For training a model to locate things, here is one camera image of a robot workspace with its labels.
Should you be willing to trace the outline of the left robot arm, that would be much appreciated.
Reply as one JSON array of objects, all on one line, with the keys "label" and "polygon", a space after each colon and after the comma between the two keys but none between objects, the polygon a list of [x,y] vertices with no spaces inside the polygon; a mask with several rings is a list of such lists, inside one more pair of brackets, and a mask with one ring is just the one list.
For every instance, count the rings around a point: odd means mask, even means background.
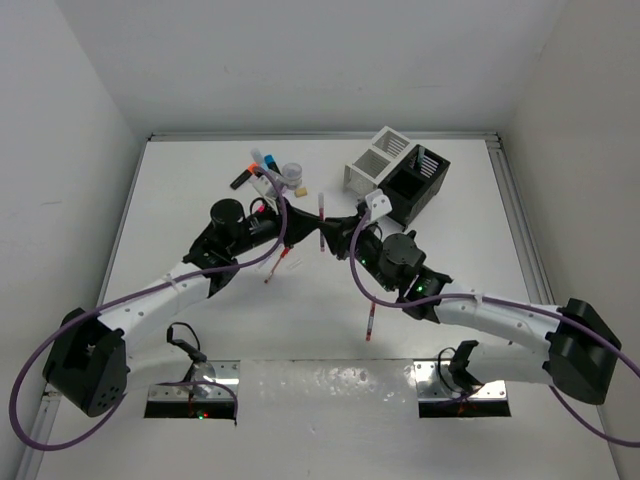
[{"label": "left robot arm", "polygon": [[66,330],[53,342],[44,379],[87,416],[105,413],[127,390],[131,355],[142,340],[225,288],[238,271],[238,256],[278,237],[294,245],[320,223],[320,216],[291,205],[247,215],[235,199],[216,202],[207,227],[182,260],[150,285],[150,294],[85,320],[81,308],[65,317]]}]

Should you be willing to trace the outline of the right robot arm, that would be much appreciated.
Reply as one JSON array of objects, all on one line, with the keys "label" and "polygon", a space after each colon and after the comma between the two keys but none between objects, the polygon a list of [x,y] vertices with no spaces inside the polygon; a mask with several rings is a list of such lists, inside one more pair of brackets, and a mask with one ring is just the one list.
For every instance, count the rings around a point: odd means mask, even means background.
[{"label": "right robot arm", "polygon": [[363,267],[385,291],[396,293],[395,301],[379,305],[506,342],[461,342],[448,364],[448,383],[463,393],[494,380],[541,384],[582,403],[605,402],[621,342],[592,305],[576,298],[563,306],[537,305],[482,294],[428,268],[414,233],[380,239],[373,227],[368,216],[320,224],[338,258],[351,269]]}]

